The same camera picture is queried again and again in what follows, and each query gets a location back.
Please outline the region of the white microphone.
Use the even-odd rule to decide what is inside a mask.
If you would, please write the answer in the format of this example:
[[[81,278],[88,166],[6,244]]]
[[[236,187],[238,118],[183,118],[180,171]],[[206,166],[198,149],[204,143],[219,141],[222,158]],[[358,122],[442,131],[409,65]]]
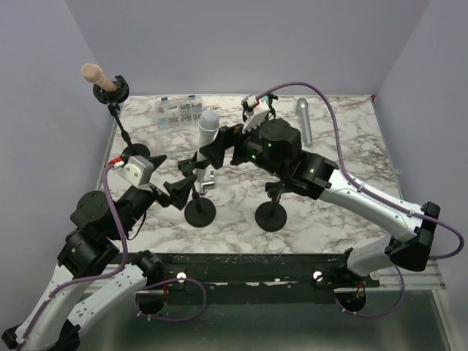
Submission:
[[[219,114],[215,110],[205,110],[198,120],[199,139],[196,162],[205,161],[200,149],[211,143],[219,130]]]

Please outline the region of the black white-mic stand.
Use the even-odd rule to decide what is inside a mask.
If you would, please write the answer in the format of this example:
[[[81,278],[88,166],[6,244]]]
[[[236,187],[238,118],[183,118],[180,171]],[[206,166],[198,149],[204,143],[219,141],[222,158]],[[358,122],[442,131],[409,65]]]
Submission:
[[[178,170],[182,172],[184,177],[194,176],[195,181],[197,181],[196,171],[205,170],[208,165],[209,161],[206,159],[198,160],[197,152],[195,152],[193,157],[178,161]],[[184,209],[185,220],[193,227],[206,227],[215,219],[216,207],[211,200],[200,196],[195,183],[192,184],[191,190],[192,199]]]

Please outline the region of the black mic stand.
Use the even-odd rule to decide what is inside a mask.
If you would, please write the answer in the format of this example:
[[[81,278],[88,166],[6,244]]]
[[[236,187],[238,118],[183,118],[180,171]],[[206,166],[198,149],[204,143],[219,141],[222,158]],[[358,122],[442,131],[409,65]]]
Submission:
[[[283,181],[265,184],[265,192],[269,201],[260,204],[254,215],[255,221],[261,229],[272,233],[282,229],[286,224],[287,212],[279,203],[284,191]]]

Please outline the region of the grey metal microphone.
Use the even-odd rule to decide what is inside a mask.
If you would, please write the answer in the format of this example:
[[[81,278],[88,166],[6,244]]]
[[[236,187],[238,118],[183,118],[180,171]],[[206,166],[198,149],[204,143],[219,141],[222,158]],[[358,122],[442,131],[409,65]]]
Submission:
[[[296,110],[301,123],[303,144],[306,147],[310,147],[312,145],[313,138],[309,118],[309,104],[305,98],[301,97],[297,99]]]

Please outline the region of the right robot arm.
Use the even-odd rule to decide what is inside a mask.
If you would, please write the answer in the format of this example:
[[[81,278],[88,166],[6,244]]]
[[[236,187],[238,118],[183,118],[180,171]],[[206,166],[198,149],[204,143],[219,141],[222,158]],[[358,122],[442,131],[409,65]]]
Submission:
[[[304,151],[299,130],[281,118],[249,132],[240,124],[221,127],[204,137],[198,152],[219,169],[229,148],[234,150],[232,165],[251,162],[278,178],[266,183],[270,200],[255,212],[262,229],[277,231],[284,226],[287,214],[279,201],[284,193],[292,192],[345,208],[387,231],[383,239],[345,252],[344,264],[336,269],[344,286],[351,287],[363,276],[392,265],[414,272],[426,269],[440,213],[438,205],[406,203],[384,192],[370,195],[365,184],[347,180],[335,162]]]

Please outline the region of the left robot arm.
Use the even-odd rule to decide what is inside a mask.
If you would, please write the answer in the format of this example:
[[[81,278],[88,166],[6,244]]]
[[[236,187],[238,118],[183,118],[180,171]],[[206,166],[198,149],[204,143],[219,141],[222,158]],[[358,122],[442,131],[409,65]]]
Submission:
[[[105,167],[103,189],[80,198],[70,219],[53,276],[26,320],[3,332],[11,350],[76,350],[80,338],[106,312],[138,290],[165,285],[162,261],[150,251],[129,259],[129,231],[158,203],[181,210],[197,177],[159,189],[152,173],[165,155],[120,156]]]

